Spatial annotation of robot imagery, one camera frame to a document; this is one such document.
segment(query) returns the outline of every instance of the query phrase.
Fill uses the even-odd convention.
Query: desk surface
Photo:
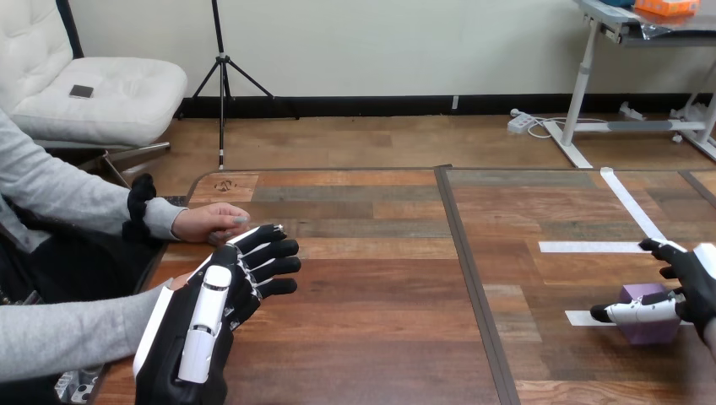
[[[716,208],[678,173],[617,176],[671,239],[716,241]],[[694,176],[716,190],[716,173]],[[614,327],[572,327],[564,314],[612,301],[622,284],[661,281],[649,255],[540,252],[540,240],[643,237],[599,172],[447,170],[441,185],[456,206],[436,178],[316,170],[200,179],[190,207],[227,201],[256,224],[282,223],[304,262],[299,290],[267,300],[236,331],[226,403],[499,403],[485,353],[494,345],[475,320],[460,246],[522,403],[713,401],[716,366],[692,327],[672,345],[634,348]],[[455,212],[464,228],[456,240]],[[170,246],[150,284],[210,252]],[[95,403],[133,403],[131,360],[112,366],[99,393]]]
[[[698,15],[701,23],[690,24],[690,30],[678,35],[659,35],[645,40],[642,34],[640,17],[630,9],[619,8],[602,3],[600,0],[574,0],[579,8],[601,24],[603,31],[614,42],[630,47],[680,47],[680,46],[716,46],[716,3],[705,2],[703,12]]]

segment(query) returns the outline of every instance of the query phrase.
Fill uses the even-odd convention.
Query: white cushion
[[[55,0],[0,0],[0,109],[8,114],[72,61]]]
[[[90,86],[90,99],[69,96]],[[187,87],[177,65],[129,57],[75,59],[10,117],[34,139],[144,146],[169,126]]]

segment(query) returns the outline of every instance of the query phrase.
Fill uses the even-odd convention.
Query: orange object
[[[637,0],[634,8],[671,16],[695,14],[700,5],[701,0]]]

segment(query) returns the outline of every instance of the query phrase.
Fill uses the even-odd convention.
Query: purple cube
[[[663,293],[661,284],[628,284],[621,288],[620,300],[635,300],[643,295]],[[681,320],[620,325],[619,329],[631,344],[666,344],[674,341]]]

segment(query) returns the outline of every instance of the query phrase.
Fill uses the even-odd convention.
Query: light stand
[[[227,106],[227,103],[231,102],[231,89],[229,88],[229,78],[227,75],[226,65],[231,65],[232,68],[236,69],[238,73],[241,73],[243,77],[248,79],[249,82],[251,82],[254,86],[256,86],[259,90],[261,90],[266,96],[268,96],[271,101],[274,103],[281,104],[281,106],[284,106],[283,103],[281,103],[275,95],[269,93],[268,90],[266,90],[261,84],[259,84],[256,80],[254,80],[251,76],[249,76],[246,72],[241,70],[240,67],[238,67],[234,61],[231,60],[229,55],[226,55],[224,53],[224,40],[221,36],[221,22],[219,21],[219,7],[216,4],[216,0],[211,0],[211,8],[214,11],[214,27],[216,28],[216,42],[219,44],[219,55],[216,57],[216,62],[214,62],[214,66],[209,70],[209,74],[206,75],[206,77],[203,79],[203,82],[199,85],[199,88],[197,89],[196,93],[192,96],[193,103],[196,104],[197,98],[199,96],[199,93],[201,93],[201,90],[206,85],[206,83],[209,81],[209,78],[211,78],[211,75],[214,74],[214,71],[216,68],[219,68],[219,103],[220,103],[220,113],[219,113],[219,170],[224,169],[224,125],[226,124],[225,119],[225,107]],[[293,106],[290,108],[290,114],[298,120],[300,117],[298,116],[298,113],[296,112],[296,109],[293,108]]]

